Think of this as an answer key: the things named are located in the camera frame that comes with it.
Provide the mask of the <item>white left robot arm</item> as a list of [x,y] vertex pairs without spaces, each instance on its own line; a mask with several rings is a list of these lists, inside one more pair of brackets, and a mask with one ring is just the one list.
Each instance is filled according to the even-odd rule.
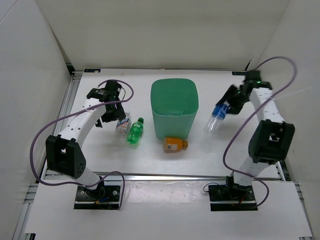
[[107,80],[103,88],[91,89],[82,105],[84,112],[77,114],[64,130],[57,136],[50,135],[45,142],[48,169],[83,185],[93,200],[103,198],[105,188],[99,182],[101,178],[88,169],[82,146],[94,126],[101,128],[102,123],[126,117],[118,102],[121,89],[116,80]]

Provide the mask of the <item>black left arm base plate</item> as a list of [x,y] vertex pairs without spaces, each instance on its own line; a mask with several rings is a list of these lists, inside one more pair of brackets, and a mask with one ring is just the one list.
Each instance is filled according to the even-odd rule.
[[119,210],[123,187],[120,183],[98,184],[96,189],[78,186],[73,208],[75,210]]

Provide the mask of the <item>white orange label clear bottle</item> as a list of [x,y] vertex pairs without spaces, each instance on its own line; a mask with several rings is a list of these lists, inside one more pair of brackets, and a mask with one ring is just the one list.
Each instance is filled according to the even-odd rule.
[[115,144],[119,147],[124,147],[127,141],[127,135],[131,128],[131,113],[125,112],[125,118],[119,120],[115,127]]

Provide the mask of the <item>green plastic bin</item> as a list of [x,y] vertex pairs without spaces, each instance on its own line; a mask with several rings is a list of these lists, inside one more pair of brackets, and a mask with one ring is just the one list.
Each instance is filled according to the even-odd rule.
[[187,78],[165,78],[151,85],[150,103],[155,135],[186,139],[199,109],[196,84]]

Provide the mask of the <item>green soda bottle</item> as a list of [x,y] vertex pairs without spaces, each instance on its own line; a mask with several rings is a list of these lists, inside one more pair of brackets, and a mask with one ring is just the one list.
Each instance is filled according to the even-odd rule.
[[129,133],[126,137],[126,141],[129,147],[135,148],[138,146],[139,140],[144,131],[144,119],[139,117],[137,121],[135,121],[129,130]]

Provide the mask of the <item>orange juice bottle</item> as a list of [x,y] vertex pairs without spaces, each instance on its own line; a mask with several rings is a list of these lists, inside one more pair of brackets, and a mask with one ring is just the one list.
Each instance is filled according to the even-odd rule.
[[163,150],[167,153],[177,153],[181,150],[186,150],[189,146],[187,140],[176,137],[165,137],[163,141]]

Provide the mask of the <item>blue white label sticker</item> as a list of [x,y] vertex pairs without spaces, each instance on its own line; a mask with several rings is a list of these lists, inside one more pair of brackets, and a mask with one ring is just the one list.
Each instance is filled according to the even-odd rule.
[[84,73],[100,73],[101,69],[100,68],[86,68],[83,71]]

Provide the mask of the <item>blue label clear bottle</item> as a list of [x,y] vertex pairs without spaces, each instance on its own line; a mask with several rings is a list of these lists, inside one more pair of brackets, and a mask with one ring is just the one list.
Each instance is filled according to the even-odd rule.
[[222,103],[222,104],[217,104],[211,115],[210,118],[206,124],[206,126],[204,127],[204,130],[208,133],[213,132],[215,130],[217,130],[219,128],[219,126],[221,125],[221,123],[224,121],[227,113],[229,110],[229,105]]

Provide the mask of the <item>aluminium table edge rail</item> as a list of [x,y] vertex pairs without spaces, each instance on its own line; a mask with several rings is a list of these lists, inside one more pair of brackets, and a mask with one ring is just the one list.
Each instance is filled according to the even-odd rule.
[[[214,180],[222,181],[225,180],[225,176],[197,176],[197,175],[148,175],[148,174],[123,174],[125,179],[128,181],[204,181]],[[44,175],[45,180],[70,180],[67,176],[48,171]]]

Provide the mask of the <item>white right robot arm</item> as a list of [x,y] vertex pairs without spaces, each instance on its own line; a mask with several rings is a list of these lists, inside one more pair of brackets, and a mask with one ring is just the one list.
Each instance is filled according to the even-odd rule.
[[250,102],[258,119],[258,126],[248,144],[248,157],[239,169],[233,170],[224,188],[230,200],[238,199],[255,177],[284,160],[289,151],[295,126],[285,122],[272,94],[271,84],[261,79],[260,71],[250,70],[245,73],[241,85],[231,85],[227,89],[212,112],[214,117],[223,120],[228,114],[239,114],[244,104]]

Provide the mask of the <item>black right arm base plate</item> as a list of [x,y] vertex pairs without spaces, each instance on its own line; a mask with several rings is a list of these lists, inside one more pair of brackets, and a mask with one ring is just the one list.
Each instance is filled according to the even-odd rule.
[[252,187],[248,190],[229,189],[226,185],[210,182],[203,186],[209,194],[211,212],[257,211],[257,202]]

